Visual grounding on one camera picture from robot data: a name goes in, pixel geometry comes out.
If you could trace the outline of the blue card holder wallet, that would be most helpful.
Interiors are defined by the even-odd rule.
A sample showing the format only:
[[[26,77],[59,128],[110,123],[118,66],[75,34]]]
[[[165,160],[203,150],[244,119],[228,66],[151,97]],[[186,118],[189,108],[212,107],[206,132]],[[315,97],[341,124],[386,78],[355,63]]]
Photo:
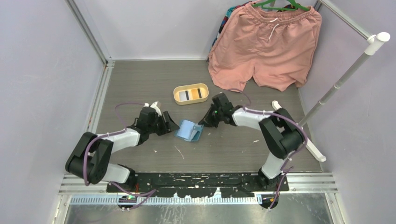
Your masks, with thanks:
[[[175,131],[174,136],[187,142],[195,142],[199,140],[203,127],[203,125],[184,119],[180,122],[179,129]]]

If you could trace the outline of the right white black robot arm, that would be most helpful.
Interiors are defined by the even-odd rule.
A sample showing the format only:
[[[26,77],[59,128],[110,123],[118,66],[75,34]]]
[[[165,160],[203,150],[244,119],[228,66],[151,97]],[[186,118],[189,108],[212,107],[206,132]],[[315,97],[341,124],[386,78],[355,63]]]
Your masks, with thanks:
[[[277,186],[277,180],[284,173],[287,160],[306,146],[308,140],[302,127],[285,109],[268,112],[242,105],[233,106],[222,92],[212,98],[210,108],[199,121],[199,125],[216,128],[220,122],[261,131],[269,154],[258,171],[258,181],[261,189],[267,192]]]

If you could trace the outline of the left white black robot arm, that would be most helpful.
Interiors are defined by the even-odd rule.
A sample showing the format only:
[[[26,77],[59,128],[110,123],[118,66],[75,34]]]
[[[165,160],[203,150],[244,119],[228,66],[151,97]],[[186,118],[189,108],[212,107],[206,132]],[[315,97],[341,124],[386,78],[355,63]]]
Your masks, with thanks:
[[[145,106],[134,123],[113,133],[97,135],[85,132],[65,163],[65,170],[82,178],[86,185],[115,182],[126,193],[137,184],[135,171],[120,164],[111,164],[112,153],[143,144],[151,134],[162,136],[179,129],[167,111]]]

